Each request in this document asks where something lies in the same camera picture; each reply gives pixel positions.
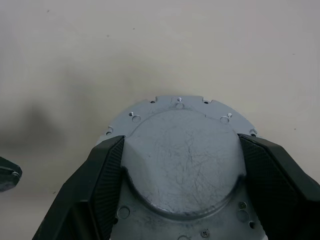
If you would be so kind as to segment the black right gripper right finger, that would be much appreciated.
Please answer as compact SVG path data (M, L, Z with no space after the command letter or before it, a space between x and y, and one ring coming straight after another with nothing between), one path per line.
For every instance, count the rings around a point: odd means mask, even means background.
M268 240L320 240L320 184L282 146L238 137L248 195Z

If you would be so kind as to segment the silver domed motor lid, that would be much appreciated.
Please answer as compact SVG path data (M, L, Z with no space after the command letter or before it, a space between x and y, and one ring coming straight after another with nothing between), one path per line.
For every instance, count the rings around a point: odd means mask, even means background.
M267 240L245 187L240 133L254 126L201 96L158 96L119 114L124 178L110 240Z

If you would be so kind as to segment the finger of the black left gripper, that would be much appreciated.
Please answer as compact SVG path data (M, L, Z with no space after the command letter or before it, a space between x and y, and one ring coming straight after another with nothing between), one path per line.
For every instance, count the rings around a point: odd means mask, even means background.
M0 156L0 192L15 188L22 174L19 165Z

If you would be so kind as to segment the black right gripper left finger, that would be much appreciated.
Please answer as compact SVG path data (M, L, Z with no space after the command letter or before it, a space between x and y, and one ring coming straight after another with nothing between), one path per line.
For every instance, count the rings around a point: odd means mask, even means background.
M110 240L123 179L125 137L96 145L62 185L32 240Z

